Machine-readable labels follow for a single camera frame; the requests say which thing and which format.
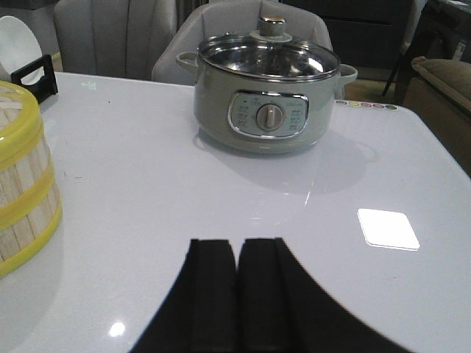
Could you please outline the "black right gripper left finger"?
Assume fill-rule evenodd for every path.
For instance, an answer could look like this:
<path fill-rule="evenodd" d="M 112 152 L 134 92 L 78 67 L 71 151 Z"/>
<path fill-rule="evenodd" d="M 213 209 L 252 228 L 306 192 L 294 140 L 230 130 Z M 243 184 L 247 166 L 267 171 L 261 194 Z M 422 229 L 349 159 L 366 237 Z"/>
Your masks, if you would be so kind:
<path fill-rule="evenodd" d="M 236 263 L 227 240 L 193 239 L 133 352 L 236 352 Z"/>

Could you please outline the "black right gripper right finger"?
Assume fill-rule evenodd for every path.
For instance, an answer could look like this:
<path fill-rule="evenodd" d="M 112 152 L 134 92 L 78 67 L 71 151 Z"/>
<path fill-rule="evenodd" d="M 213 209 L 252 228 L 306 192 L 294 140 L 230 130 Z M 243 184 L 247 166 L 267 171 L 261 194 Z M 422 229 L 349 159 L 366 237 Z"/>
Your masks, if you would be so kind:
<path fill-rule="evenodd" d="M 242 352 L 404 352 L 308 274 L 281 238 L 247 239 L 238 263 Z"/>

